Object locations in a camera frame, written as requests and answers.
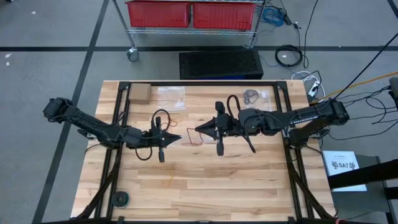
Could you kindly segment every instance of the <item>black round object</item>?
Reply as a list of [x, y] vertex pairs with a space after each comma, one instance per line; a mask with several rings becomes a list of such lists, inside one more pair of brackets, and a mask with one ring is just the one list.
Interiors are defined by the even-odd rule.
[[112, 197], [112, 204], [118, 208], [125, 207], [129, 202], [129, 194], [126, 192], [116, 192]]
[[[283, 51], [283, 50], [288, 50], [288, 51], [297, 52], [297, 53], [300, 55], [300, 58], [298, 59], [297, 62], [295, 62], [295, 63], [293, 63], [293, 64], [285, 64], [285, 63], [282, 63], [282, 62], [279, 60], [279, 58], [278, 58], [278, 53], [279, 53], [280, 51]], [[286, 67], [294, 67], [294, 66], [300, 64], [301, 61], [303, 60], [303, 53], [301, 52], [300, 49], [294, 47], [293, 45], [282, 45], [282, 46], [278, 47], [278, 49], [276, 49], [276, 51], [275, 51], [275, 60], [278, 62], [279, 65], [283, 65], [283, 66], [286, 66]]]

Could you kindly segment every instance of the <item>gray carpet floor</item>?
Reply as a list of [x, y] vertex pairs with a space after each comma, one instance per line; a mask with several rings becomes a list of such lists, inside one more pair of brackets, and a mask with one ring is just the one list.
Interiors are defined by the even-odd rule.
[[[16, 0], [0, 2], [0, 223], [31, 223], [39, 202], [47, 173], [58, 143], [62, 125], [48, 123], [42, 110], [49, 98], [71, 98], [85, 61], [86, 51], [100, 14], [103, 1], [99, 0]], [[128, 18], [124, 1], [118, 0], [125, 19]], [[293, 22], [302, 27], [301, 44], [315, 0], [284, 1]], [[279, 1], [273, 4], [280, 6]], [[307, 52], [308, 71], [319, 70], [326, 93], [343, 88], [377, 54], [370, 47], [384, 45], [396, 32], [398, 18], [386, 0], [320, 1], [315, 10], [307, 35], [311, 47], [357, 47], [353, 50], [326, 51], [313, 48]], [[261, 24], [259, 30], [272, 30]], [[150, 35], [136, 37], [138, 47], [158, 46], [240, 46], [248, 37], [216, 35]], [[273, 32], [262, 32], [259, 46], [298, 45], [297, 32], [291, 26], [282, 26]], [[129, 41], [109, 2], [99, 30], [97, 47], [129, 47]], [[398, 46], [398, 39], [392, 46]], [[29, 50], [18, 47], [66, 47], [51, 51]], [[131, 63], [123, 49], [95, 50], [78, 106], [89, 114], [95, 108], [103, 80], [178, 80], [178, 53], [140, 52], [140, 59]], [[260, 51], [269, 65], [275, 65], [274, 51]], [[286, 60], [294, 60], [286, 53]], [[398, 70], [398, 51], [383, 52], [358, 80], [364, 81]], [[262, 61], [263, 79], [290, 79], [292, 72], [282, 67], [270, 67]], [[302, 65], [293, 71], [303, 70]], [[388, 79], [361, 85], [345, 94], [376, 91], [388, 85]], [[391, 106], [385, 94], [379, 99]], [[348, 107], [351, 117], [381, 113], [366, 103]], [[391, 113], [386, 119], [396, 119]], [[347, 125], [332, 127], [336, 138], [378, 133], [391, 123], [371, 124], [375, 119], [349, 121]], [[354, 151], [367, 156], [379, 156], [382, 162], [398, 158], [396, 131], [369, 138], [334, 141], [324, 138], [323, 150]], [[87, 140], [72, 127], [50, 194], [43, 222], [66, 220], [70, 216], [77, 183], [83, 163]], [[390, 186], [397, 182], [388, 182]], [[339, 217], [357, 215], [355, 209], [339, 210]], [[355, 220], [386, 223], [382, 213], [372, 212]]]

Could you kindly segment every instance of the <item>black floor tape line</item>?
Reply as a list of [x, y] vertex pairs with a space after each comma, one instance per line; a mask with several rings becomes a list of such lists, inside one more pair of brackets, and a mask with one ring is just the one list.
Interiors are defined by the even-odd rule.
[[[81, 89], [83, 88], [83, 84], [84, 84], [85, 78], [87, 76], [88, 67], [90, 66], [91, 58], [93, 56], [94, 47], [98, 40], [101, 26], [104, 21], [105, 12], [108, 7], [108, 3], [109, 3], [109, 0], [103, 1], [101, 10], [99, 12], [99, 16], [98, 16], [98, 19], [97, 19], [97, 22], [96, 22], [96, 25], [94, 28], [93, 35], [91, 36], [90, 46], [88, 47], [88, 51], [86, 53], [86, 57], [83, 62], [83, 66], [80, 70], [80, 75], [79, 75], [79, 78], [78, 78], [78, 81], [77, 81], [77, 84], [75, 87], [75, 91], [73, 92], [73, 96], [72, 96], [72, 102], [74, 105], [77, 105], [77, 103], [78, 103], [78, 100], [79, 100], [79, 97], [81, 94]], [[54, 185], [55, 177], [57, 175], [58, 168], [59, 168], [59, 165], [61, 162], [63, 150], [65, 148], [65, 145], [66, 145], [66, 142], [68, 139], [70, 126], [71, 126], [70, 123], [64, 123], [64, 125], [63, 125], [62, 132], [61, 132], [60, 138], [58, 140], [57, 148], [55, 150], [54, 157], [51, 162], [50, 170], [47, 174], [47, 178], [44, 183], [42, 195], [40, 196], [39, 203], [37, 204], [36, 212], [33, 217], [32, 223], [41, 223], [43, 220], [45, 209], [47, 208], [47, 204], [49, 202], [52, 187]]]
[[387, 2], [398, 19], [398, 8], [397, 5], [394, 3], [394, 0], [387, 0]]
[[[254, 50], [275, 51], [280, 46], [255, 46]], [[94, 52], [125, 52], [131, 47], [94, 47]], [[365, 52], [379, 51], [383, 46], [308, 46], [306, 51], [314, 52]], [[179, 52], [179, 51], [219, 51], [239, 50], [242, 46], [168, 46], [137, 47], [138, 52]], [[86, 52], [89, 47], [0, 47], [0, 52]], [[398, 46], [388, 46], [384, 51], [398, 51]]]

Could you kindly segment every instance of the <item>black metal table frame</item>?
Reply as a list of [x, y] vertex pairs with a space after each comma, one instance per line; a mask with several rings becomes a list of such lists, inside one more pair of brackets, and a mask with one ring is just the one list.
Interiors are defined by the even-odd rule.
[[[133, 82], [119, 82], [118, 86], [118, 94], [116, 96], [116, 103], [114, 107], [114, 113], [113, 113], [113, 122], [116, 122], [118, 120], [119, 116], [119, 110], [121, 106], [121, 101], [122, 101], [122, 94], [123, 91], [127, 91], [126, 93], [126, 99], [125, 99], [125, 104], [124, 104], [124, 112], [128, 114], [129, 112], [129, 94], [130, 94], [130, 87]], [[215, 81], [215, 82], [206, 82], [206, 81], [199, 81], [199, 82], [186, 82], [186, 81], [167, 81], [167, 82], [134, 82], [134, 83], [148, 83], [151, 84], [152, 86], [271, 86], [273, 87], [274, 95], [275, 95], [275, 103], [277, 107], [277, 111], [282, 111], [282, 103], [280, 100], [280, 95], [279, 95], [279, 90], [282, 90], [284, 94], [284, 100], [285, 100], [285, 105], [286, 105], [286, 110], [291, 111], [292, 110], [292, 105], [290, 104], [290, 98], [289, 98], [289, 91], [287, 88], [287, 83], [286, 81], [276, 81], [276, 82], [228, 82], [228, 81]], [[127, 124], [127, 118], [128, 116], [124, 116], [122, 120], [122, 125]], [[286, 143], [286, 136], [283, 136], [282, 133], [282, 141], [284, 143], [284, 149], [285, 149], [285, 157], [287, 161], [287, 168], [288, 168], [288, 173], [289, 173], [289, 182], [290, 182], [290, 188], [292, 191], [292, 200], [293, 200], [293, 205], [294, 205], [294, 210], [296, 214], [296, 219], [302, 219], [302, 221], [305, 221], [306, 218], [303, 218], [301, 208], [300, 208], [300, 200], [299, 200], [299, 193], [297, 191], [297, 185], [296, 184], [301, 184], [305, 185], [305, 187], [308, 189], [308, 184], [305, 176], [305, 168], [302, 160], [302, 155], [300, 152], [300, 149], [296, 149], [296, 154], [297, 154], [297, 167], [298, 167], [298, 172], [300, 173], [300, 180], [294, 179], [294, 175], [292, 174], [292, 169], [295, 171], [294, 166], [291, 164], [292, 163], [292, 157], [290, 154], [290, 144]], [[84, 215], [77, 216], [77, 218], [72, 218], [71, 220], [65, 220], [65, 221], [59, 221], [59, 222], [51, 222], [51, 223], [57, 223], [57, 224], [62, 224], [62, 223], [117, 223], [117, 224], [122, 224], [122, 223], [159, 223], [159, 224], [169, 224], [169, 223], [176, 223], [176, 224], [191, 224], [191, 223], [295, 223], [294, 219], [292, 217], [289, 217], [288, 220], [284, 222], [202, 222], [202, 221], [192, 221], [192, 222], [183, 222], [183, 221], [124, 221], [124, 217], [119, 217], [119, 221], [111, 221], [112, 219], [112, 214], [113, 214], [113, 204], [111, 202], [112, 195], [116, 192], [116, 186], [118, 184], [118, 174], [119, 174], [119, 169], [120, 169], [120, 162], [121, 162], [121, 156], [122, 156], [122, 149], [123, 147], [121, 146], [119, 149], [116, 150], [116, 157], [115, 157], [115, 162], [113, 165], [113, 168], [111, 172], [109, 172], [109, 167], [111, 163], [111, 157], [113, 150], [112, 149], [107, 149], [106, 154], [105, 154], [105, 159], [104, 159], [104, 166], [103, 166], [103, 171], [101, 175], [101, 182], [100, 182], [100, 188], [97, 192], [97, 194], [94, 196], [93, 200], [91, 201], [90, 204], [92, 204], [95, 200], [96, 203], [93, 203], [92, 209], [95, 207], [95, 214], [94, 218], [89, 218], [89, 216], [92, 213], [92, 209], [87, 212]], [[106, 190], [108, 189], [109, 185], [111, 184], [111, 190], [109, 192], [109, 200], [108, 200], [108, 206], [107, 206], [107, 211], [106, 211], [106, 216], [101, 217], [101, 211], [102, 211], [102, 205], [103, 205], [103, 195], [105, 194]], [[320, 219], [314, 219], [314, 214], [312, 210], [312, 206], [310, 203], [310, 199], [305, 197], [305, 206], [307, 209], [308, 213], [308, 220], [310, 222], [319, 222], [322, 221], [322, 223], [325, 222], [330, 222], [332, 220], [320, 220]]]

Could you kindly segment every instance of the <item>shelf caster wheel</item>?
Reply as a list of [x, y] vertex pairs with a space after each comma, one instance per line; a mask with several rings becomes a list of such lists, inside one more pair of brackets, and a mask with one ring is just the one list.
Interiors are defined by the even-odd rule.
[[138, 50], [136, 48], [131, 48], [127, 51], [127, 58], [130, 62], [135, 62], [139, 59]]

